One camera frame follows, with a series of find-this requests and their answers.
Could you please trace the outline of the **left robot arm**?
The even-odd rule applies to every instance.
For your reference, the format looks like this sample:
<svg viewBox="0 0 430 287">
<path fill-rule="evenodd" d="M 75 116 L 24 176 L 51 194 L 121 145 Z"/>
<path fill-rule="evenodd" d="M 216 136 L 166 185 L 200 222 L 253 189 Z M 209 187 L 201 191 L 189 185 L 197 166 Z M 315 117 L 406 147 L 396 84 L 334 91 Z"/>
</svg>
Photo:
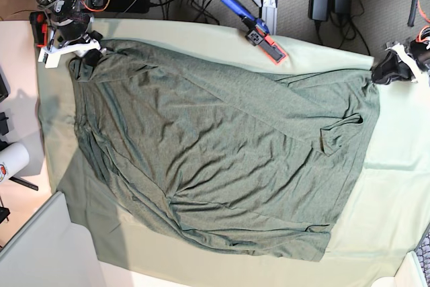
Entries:
<svg viewBox="0 0 430 287">
<path fill-rule="evenodd" d="M 429 16 L 423 11 L 419 0 L 411 0 L 407 26 L 413 27 L 416 16 L 424 19 L 426 25 L 418 34 L 404 44 L 386 44 L 384 60 L 372 68 L 372 82 L 389 85 L 395 81 L 416 83 L 429 88 Z"/>
</svg>

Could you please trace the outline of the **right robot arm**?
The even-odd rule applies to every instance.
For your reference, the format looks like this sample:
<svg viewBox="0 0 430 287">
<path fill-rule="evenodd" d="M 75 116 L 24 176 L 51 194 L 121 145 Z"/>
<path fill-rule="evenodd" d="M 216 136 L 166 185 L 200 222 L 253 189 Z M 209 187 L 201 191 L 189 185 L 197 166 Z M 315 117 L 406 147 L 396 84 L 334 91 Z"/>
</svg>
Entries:
<svg viewBox="0 0 430 287">
<path fill-rule="evenodd" d="M 103 54 L 103 36 L 91 29 L 94 13 L 103 12 L 111 0 L 99 6 L 91 0 L 36 0 L 38 11 L 30 13 L 34 44 L 40 49 L 38 61 L 56 68 L 61 56 L 74 54 L 88 65 Z"/>
</svg>

